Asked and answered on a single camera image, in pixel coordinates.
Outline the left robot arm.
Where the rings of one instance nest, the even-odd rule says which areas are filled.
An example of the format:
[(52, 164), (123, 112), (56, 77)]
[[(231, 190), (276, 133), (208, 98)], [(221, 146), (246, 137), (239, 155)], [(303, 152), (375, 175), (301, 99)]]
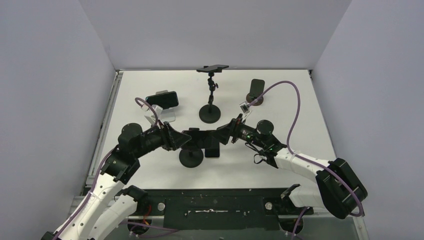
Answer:
[(137, 123), (125, 125), (118, 144), (105, 156), (92, 187), (72, 215), (44, 240), (103, 240), (131, 214), (147, 211), (146, 192), (126, 187), (140, 167), (139, 158), (163, 148), (176, 151), (191, 136), (174, 130), (168, 122), (143, 131)]

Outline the phone from wooden stand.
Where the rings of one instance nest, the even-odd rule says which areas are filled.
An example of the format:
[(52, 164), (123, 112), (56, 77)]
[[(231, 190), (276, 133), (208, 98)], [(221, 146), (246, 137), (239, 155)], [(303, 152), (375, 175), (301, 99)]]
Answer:
[(220, 157), (220, 146), (206, 148), (204, 150), (205, 158), (219, 158)]

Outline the black round base stand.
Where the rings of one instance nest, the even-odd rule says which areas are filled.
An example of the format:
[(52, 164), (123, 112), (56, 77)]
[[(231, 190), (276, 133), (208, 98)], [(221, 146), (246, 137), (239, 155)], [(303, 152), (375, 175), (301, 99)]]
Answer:
[(199, 143), (199, 130), (199, 128), (190, 127), (188, 130), (183, 131), (183, 133), (191, 136), (191, 140), (181, 147), (178, 156), (180, 163), (186, 168), (198, 167), (204, 159), (201, 149), (202, 143)]

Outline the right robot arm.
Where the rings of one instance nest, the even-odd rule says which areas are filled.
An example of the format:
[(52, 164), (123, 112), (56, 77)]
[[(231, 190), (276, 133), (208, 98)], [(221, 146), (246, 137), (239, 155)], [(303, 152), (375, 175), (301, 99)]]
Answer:
[(345, 219), (368, 197), (368, 191), (346, 160), (313, 159), (295, 153), (281, 143), (273, 131), (274, 125), (268, 120), (261, 120), (256, 127), (250, 127), (239, 115), (212, 131), (211, 136), (223, 145), (242, 140), (268, 165), (290, 171), (315, 184), (297, 184), (284, 193), (281, 207), (286, 213), (293, 214), (302, 207), (324, 208), (334, 217)]

